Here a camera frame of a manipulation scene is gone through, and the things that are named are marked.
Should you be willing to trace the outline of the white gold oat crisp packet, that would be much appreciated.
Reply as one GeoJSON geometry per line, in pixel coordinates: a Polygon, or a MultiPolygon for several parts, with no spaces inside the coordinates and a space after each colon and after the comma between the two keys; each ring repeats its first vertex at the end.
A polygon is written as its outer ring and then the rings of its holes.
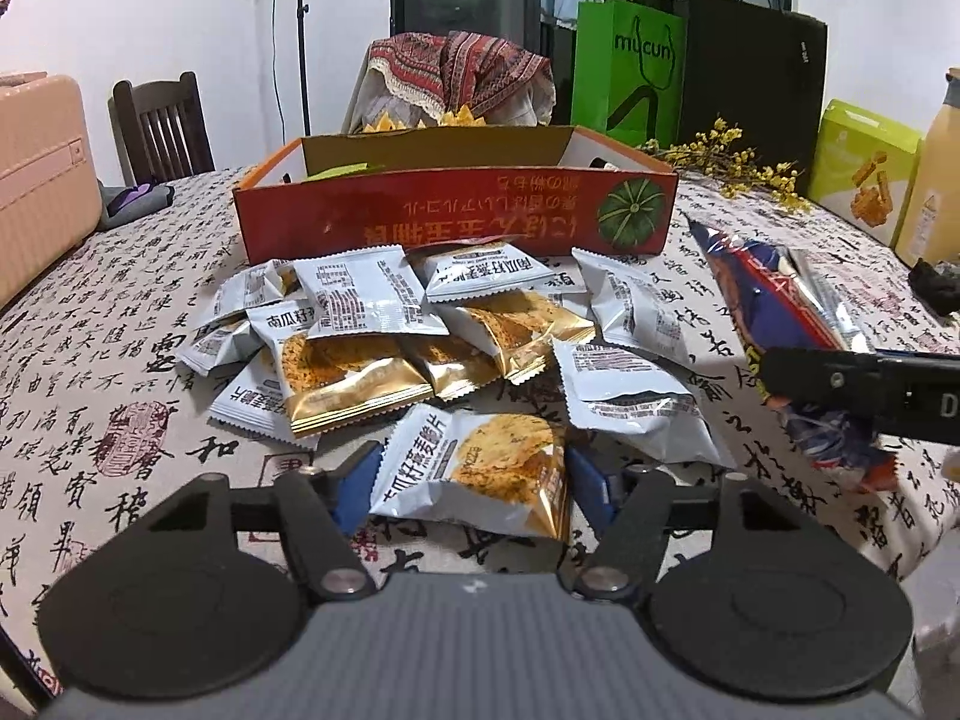
{"type": "Polygon", "coordinates": [[[479,415],[416,405],[387,440],[370,512],[565,541],[565,431],[524,413],[479,415]]]}

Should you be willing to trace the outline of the red blue silver snack bag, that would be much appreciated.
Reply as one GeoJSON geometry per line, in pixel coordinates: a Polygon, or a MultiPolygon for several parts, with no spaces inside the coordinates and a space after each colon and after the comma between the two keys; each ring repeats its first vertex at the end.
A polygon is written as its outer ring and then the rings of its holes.
{"type": "Polygon", "coordinates": [[[872,344],[843,299],[815,273],[804,250],[744,238],[697,220],[688,229],[715,277],[763,405],[799,452],[844,489],[896,488],[896,455],[877,429],[841,406],[777,392],[760,366],[771,351],[869,353],[872,344]]]}

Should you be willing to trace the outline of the white silver crisp packet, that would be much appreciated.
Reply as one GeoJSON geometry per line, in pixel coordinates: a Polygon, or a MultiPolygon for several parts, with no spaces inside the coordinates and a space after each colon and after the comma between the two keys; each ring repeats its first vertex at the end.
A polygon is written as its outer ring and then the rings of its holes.
{"type": "Polygon", "coordinates": [[[348,335],[447,337],[402,245],[380,245],[291,262],[314,309],[308,338],[348,335]]]}

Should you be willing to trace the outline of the white packet near gripper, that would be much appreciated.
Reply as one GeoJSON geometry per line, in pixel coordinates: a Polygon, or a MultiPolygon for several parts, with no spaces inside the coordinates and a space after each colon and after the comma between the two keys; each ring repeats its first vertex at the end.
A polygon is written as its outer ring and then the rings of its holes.
{"type": "Polygon", "coordinates": [[[736,468],[692,392],[659,364],[618,346],[558,340],[553,356],[573,426],[606,433],[661,463],[736,468]]]}

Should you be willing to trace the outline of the light green snack carton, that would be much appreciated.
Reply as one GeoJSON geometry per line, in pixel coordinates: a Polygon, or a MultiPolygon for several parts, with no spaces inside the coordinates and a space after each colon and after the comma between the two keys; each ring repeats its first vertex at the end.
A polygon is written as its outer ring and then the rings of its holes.
{"type": "Polygon", "coordinates": [[[923,135],[832,99],[818,129],[807,197],[884,245],[900,231],[923,135]]]}

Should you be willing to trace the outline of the yellow flower branch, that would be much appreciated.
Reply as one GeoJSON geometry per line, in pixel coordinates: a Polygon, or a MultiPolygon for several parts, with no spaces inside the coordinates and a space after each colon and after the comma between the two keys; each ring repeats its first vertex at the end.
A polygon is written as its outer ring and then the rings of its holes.
{"type": "Polygon", "coordinates": [[[799,190],[800,171],[791,161],[767,163],[757,150],[742,143],[742,128],[716,117],[708,132],[697,132],[692,140],[661,145],[649,138],[640,150],[673,167],[685,179],[706,179],[715,184],[727,200],[747,193],[766,193],[786,211],[809,211],[811,200],[799,190]]]}

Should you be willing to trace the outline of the calligraphy print tablecloth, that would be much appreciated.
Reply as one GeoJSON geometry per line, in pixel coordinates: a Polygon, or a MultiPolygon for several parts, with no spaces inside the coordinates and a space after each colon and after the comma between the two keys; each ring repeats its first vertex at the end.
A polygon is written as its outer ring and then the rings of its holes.
{"type": "MultiPolygon", "coordinates": [[[[185,179],[172,205],[89,238],[2,319],[2,626],[52,678],[36,613],[57,578],[200,473],[240,488],[301,465],[302,453],[210,421],[233,372],[179,364],[204,289],[244,266],[238,177],[185,179]]],[[[729,310],[688,231],[692,220],[809,255],[878,348],[955,353],[955,328],[913,298],[889,249],[827,211],[728,199],[679,185],[664,252],[647,262],[692,358],[690,388],[737,465],[890,575],[905,578],[958,525],[958,488],[939,445],[894,440],[898,484],[858,496],[816,472],[763,406],[729,310]]]]}

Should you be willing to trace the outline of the orange cardboard snack box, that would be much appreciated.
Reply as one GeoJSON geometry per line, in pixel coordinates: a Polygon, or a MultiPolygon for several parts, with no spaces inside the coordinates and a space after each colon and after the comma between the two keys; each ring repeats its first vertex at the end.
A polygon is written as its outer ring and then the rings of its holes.
{"type": "Polygon", "coordinates": [[[656,255],[677,187],[669,164],[589,128],[487,125],[299,138],[233,202],[249,262],[486,238],[535,255],[656,255]],[[364,161],[386,171],[302,182],[364,161]]]}

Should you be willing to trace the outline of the flat green snack packet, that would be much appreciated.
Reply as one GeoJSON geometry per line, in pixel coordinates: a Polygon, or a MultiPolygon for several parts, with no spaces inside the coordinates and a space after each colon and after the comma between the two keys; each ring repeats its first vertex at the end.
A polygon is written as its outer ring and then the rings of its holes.
{"type": "Polygon", "coordinates": [[[309,174],[308,177],[302,179],[302,182],[330,181],[331,179],[338,179],[338,177],[363,176],[363,174],[377,174],[382,171],[386,171],[384,164],[366,163],[366,161],[364,163],[342,164],[342,166],[326,167],[322,171],[309,174]]]}

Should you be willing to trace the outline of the black paper shopping bag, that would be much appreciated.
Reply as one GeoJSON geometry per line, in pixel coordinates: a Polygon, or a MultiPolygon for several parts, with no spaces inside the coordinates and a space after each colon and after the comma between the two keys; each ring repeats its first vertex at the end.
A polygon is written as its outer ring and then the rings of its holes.
{"type": "Polygon", "coordinates": [[[742,130],[740,143],[768,166],[811,183],[827,75],[828,26],[795,11],[740,0],[688,0],[679,138],[716,119],[742,130]]]}

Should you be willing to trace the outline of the plate of orange slices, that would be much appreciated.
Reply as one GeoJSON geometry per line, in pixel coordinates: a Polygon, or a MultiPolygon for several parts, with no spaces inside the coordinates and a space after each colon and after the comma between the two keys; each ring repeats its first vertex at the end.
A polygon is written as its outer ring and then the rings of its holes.
{"type": "Polygon", "coordinates": [[[364,124],[363,133],[405,132],[405,130],[427,130],[434,127],[484,127],[487,121],[483,117],[475,117],[469,106],[460,106],[457,110],[446,110],[438,119],[423,117],[416,114],[409,121],[400,117],[392,117],[389,112],[382,112],[372,124],[364,124]]]}

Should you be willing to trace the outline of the chair under cloth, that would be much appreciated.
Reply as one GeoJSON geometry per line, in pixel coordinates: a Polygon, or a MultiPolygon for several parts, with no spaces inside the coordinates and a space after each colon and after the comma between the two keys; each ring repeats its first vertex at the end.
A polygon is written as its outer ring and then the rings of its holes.
{"type": "Polygon", "coordinates": [[[438,119],[469,106],[487,125],[548,125],[556,104],[550,64],[525,50],[449,57],[438,68],[415,68],[389,57],[371,57],[359,75],[343,121],[343,133],[361,133],[382,112],[409,121],[438,119]]]}

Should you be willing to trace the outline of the dark wooden chair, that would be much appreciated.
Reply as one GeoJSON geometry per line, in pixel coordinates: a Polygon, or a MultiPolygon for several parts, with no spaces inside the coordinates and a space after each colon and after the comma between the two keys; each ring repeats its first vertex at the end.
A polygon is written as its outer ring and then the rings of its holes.
{"type": "Polygon", "coordinates": [[[121,80],[112,88],[109,109],[137,184],[177,181],[215,169],[193,71],[143,85],[121,80]]]}

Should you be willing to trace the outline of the red patterned cloth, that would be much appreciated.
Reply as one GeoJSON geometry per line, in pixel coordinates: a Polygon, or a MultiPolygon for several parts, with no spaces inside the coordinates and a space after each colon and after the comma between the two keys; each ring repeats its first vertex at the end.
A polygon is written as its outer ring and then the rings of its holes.
{"type": "Polygon", "coordinates": [[[556,104],[550,60],[478,32],[402,32],[377,39],[353,103],[353,128],[382,117],[438,125],[467,109],[474,119],[513,127],[547,125],[556,104]]]}

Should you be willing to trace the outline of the studio lamp on stand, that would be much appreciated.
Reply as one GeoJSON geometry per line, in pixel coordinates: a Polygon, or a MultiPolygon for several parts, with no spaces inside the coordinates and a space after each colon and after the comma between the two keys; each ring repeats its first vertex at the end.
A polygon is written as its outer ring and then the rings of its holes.
{"type": "Polygon", "coordinates": [[[299,102],[303,137],[313,135],[311,127],[311,106],[309,106],[308,51],[306,50],[306,16],[309,4],[306,0],[296,0],[296,50],[298,51],[299,102]]]}

